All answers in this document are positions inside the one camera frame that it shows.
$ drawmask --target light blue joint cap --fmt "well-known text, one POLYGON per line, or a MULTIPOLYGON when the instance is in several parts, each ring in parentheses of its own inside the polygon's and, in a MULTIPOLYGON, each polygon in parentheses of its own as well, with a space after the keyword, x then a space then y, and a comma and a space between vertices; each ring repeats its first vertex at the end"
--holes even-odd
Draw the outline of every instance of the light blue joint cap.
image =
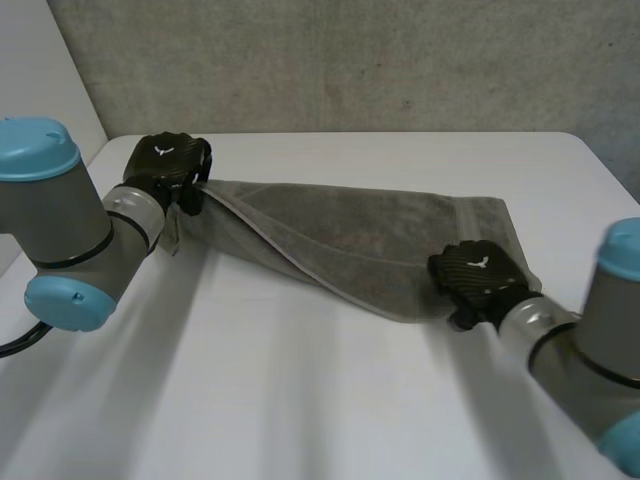
POLYGON ((611 275, 640 282, 640 218, 620 220, 609 228, 598 265, 611 275))
POLYGON ((33 278, 24 303, 40 321, 63 330, 97 330, 116 309, 116 302, 102 290, 73 278, 33 278))
POLYGON ((0 182, 57 177, 80 161, 80 150, 60 122, 46 117, 0 120, 0 182))
POLYGON ((619 421, 598 442, 600 453, 631 478, 640 478, 640 412, 619 421))

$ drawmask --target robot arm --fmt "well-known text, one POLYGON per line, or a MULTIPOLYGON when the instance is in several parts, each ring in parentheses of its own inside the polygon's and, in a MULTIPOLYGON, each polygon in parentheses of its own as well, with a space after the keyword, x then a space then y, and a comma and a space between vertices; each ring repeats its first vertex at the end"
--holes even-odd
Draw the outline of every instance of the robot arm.
POLYGON ((65 330, 100 328, 144 258, 154 249, 167 209, 202 207, 193 187, 206 181, 211 148, 186 134, 144 137, 122 184, 100 201, 78 147, 46 118, 0 122, 0 214, 4 232, 37 268, 27 308, 65 330))
POLYGON ((567 415, 620 470, 640 478, 640 219, 606 235, 582 318, 537 292, 498 245, 463 242, 429 259, 457 305, 452 327, 492 323, 567 415))

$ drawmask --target towel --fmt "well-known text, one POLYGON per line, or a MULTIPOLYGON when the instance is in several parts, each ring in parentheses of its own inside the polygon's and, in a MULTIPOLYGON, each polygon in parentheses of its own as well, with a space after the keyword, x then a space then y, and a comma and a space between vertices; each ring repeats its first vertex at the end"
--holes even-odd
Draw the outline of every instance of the towel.
POLYGON ((167 214, 160 246, 189 235, 221 252, 325 287, 398 322, 450 314, 427 259, 463 240, 492 240, 529 271, 504 201, 321 185, 210 180, 203 210, 167 214))

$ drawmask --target towel fold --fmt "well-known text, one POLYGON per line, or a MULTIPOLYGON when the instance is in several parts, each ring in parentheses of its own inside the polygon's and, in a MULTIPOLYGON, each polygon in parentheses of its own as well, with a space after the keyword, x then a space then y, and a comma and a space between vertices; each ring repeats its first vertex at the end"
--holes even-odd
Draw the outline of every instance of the towel fold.
POLYGON ((427 258, 462 240, 492 240, 529 271, 504 201, 346 187, 212 180, 203 211, 167 215, 160 246, 190 235, 221 252, 318 284, 399 322, 452 311, 427 258))

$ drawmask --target gray wall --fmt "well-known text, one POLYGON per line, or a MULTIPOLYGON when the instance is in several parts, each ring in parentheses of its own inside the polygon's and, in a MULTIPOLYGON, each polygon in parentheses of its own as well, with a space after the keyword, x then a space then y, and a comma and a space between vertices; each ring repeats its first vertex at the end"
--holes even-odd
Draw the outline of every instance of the gray wall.
POLYGON ((640 198, 639 0, 49 4, 111 136, 564 131, 640 198))

